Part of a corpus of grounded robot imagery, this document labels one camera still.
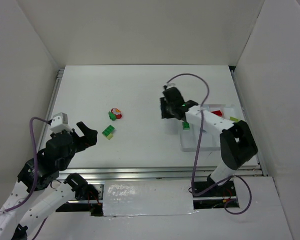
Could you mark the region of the green 2x3 lego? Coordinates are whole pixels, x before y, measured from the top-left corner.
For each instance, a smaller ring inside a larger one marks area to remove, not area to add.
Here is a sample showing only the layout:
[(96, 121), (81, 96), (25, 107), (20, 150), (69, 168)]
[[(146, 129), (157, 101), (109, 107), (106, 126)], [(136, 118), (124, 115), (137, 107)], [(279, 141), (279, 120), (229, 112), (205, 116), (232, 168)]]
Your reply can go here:
[(115, 130), (115, 128), (112, 125), (108, 125), (103, 131), (102, 131), (102, 135), (104, 137), (108, 137), (109, 135), (112, 134), (112, 132)]
[(182, 122), (182, 128), (184, 131), (190, 130), (190, 124), (188, 122)]

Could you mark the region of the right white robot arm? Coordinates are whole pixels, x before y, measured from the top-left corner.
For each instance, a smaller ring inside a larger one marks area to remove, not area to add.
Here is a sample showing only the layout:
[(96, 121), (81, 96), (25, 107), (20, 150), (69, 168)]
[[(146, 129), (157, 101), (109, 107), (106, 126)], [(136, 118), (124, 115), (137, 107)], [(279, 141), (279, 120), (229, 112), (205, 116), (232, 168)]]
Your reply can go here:
[[(224, 185), (226, 181), (234, 177), (244, 163), (257, 154), (257, 145), (245, 121), (227, 120), (205, 109), (204, 103), (198, 104), (193, 100), (185, 101), (178, 88), (173, 86), (164, 86), (160, 104), (163, 119), (174, 118), (198, 127), (198, 142), (191, 176), (191, 192), (194, 196), (203, 195), (217, 186)], [(207, 177), (209, 187), (196, 192), (195, 174), (204, 132), (219, 139), (221, 162)]]

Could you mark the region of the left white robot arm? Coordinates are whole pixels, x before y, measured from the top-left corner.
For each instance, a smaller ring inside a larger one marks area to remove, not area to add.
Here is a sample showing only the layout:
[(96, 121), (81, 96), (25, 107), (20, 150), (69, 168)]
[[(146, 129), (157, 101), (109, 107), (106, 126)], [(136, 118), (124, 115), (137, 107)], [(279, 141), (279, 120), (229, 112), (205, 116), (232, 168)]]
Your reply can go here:
[(78, 136), (63, 120), (46, 121), (52, 130), (51, 138), (42, 150), (37, 150), (31, 137), (33, 158), (27, 161), (18, 174), (10, 196), (0, 209), (0, 240), (26, 240), (38, 225), (43, 225), (49, 215), (72, 199), (97, 198), (97, 190), (78, 173), (66, 179), (39, 203), (34, 201), (67, 169), (75, 154), (97, 143), (96, 130), (83, 122), (77, 127), (83, 133)]

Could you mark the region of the green small lego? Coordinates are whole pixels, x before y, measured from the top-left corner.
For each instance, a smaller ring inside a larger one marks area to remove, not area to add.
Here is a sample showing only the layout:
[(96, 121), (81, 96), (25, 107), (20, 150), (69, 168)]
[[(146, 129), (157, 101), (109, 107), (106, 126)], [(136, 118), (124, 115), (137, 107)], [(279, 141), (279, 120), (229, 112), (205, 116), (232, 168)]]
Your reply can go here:
[(116, 120), (116, 115), (113, 114), (111, 111), (108, 112), (108, 115), (109, 115), (110, 120), (112, 120), (112, 121)]

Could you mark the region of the red flower lego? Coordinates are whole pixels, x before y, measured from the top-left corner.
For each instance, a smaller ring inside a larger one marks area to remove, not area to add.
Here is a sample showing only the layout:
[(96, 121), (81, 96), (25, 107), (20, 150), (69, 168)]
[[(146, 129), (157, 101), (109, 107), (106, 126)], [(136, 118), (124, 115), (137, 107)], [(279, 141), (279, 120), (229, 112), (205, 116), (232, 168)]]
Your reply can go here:
[(118, 108), (112, 108), (111, 113), (115, 116), (116, 119), (122, 118), (122, 112)]

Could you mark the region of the red lego brick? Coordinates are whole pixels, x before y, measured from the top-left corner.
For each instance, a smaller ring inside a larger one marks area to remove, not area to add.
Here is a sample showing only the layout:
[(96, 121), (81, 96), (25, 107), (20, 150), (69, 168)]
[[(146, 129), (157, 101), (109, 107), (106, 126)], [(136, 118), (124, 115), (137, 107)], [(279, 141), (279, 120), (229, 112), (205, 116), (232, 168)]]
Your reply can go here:
[(212, 111), (213, 114), (219, 116), (219, 117), (222, 117), (223, 114), (222, 114), (222, 111), (221, 110), (215, 110), (215, 111)]

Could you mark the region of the pale yellow rounded lego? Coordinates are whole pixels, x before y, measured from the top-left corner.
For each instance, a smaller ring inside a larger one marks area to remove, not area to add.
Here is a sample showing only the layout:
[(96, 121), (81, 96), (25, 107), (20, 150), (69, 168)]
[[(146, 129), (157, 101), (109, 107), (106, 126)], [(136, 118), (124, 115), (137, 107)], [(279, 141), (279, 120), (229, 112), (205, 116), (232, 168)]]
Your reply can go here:
[(233, 122), (236, 122), (236, 123), (239, 122), (239, 119), (237, 119), (235, 117), (232, 117), (232, 116), (229, 118), (229, 120), (233, 121)]

